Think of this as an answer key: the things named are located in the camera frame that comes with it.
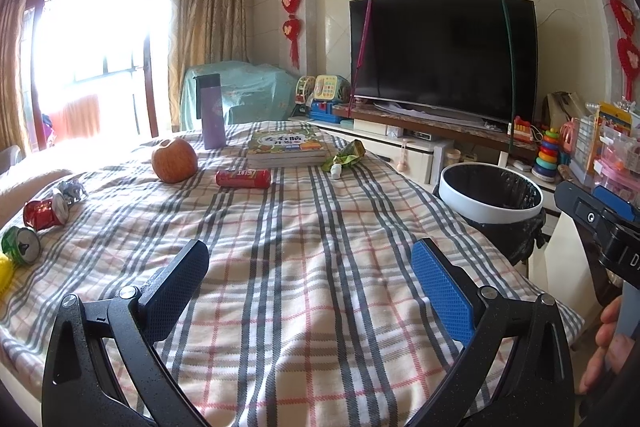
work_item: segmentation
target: apple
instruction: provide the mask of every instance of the apple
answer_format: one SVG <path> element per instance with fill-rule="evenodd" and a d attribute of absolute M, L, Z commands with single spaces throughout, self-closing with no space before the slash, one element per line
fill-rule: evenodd
<path fill-rule="evenodd" d="M 162 140 L 151 153 L 151 166 L 164 183 L 180 183 L 198 171 L 198 156 L 182 138 Z"/>

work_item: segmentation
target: trash can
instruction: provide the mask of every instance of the trash can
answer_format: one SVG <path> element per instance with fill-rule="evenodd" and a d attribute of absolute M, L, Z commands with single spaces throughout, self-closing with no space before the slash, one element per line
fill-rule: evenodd
<path fill-rule="evenodd" d="M 486 163 L 459 163 L 442 171 L 434 192 L 482 232 L 515 266 L 545 243 L 542 191 L 517 172 Z"/>

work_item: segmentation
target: purple water bottle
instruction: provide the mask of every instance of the purple water bottle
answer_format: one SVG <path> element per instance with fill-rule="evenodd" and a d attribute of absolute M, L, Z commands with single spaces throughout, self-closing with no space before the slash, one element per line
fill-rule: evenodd
<path fill-rule="evenodd" d="M 202 118 L 204 148 L 207 151 L 223 148 L 226 145 L 225 115 L 218 73 L 196 77 L 196 118 Z"/>

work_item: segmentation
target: red cylindrical can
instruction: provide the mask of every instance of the red cylindrical can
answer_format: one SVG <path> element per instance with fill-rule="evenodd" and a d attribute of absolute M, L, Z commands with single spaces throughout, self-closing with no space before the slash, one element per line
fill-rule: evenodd
<path fill-rule="evenodd" d="M 259 171 L 218 171 L 216 183 L 220 187 L 269 188 L 271 173 L 262 169 Z"/>
<path fill-rule="evenodd" d="M 22 210 L 22 220 L 27 227 L 35 230 L 45 230 L 60 227 L 69 219 L 69 207 L 62 194 L 54 194 L 52 198 L 43 201 L 30 201 Z"/>

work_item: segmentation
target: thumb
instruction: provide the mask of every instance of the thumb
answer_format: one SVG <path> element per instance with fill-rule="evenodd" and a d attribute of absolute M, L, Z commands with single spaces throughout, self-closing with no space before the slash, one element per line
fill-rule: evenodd
<path fill-rule="evenodd" d="M 609 350 L 607 351 L 607 362 L 610 363 L 613 372 L 617 375 L 626 359 L 634 348 L 635 342 L 626 335 L 616 335 L 613 337 Z"/>

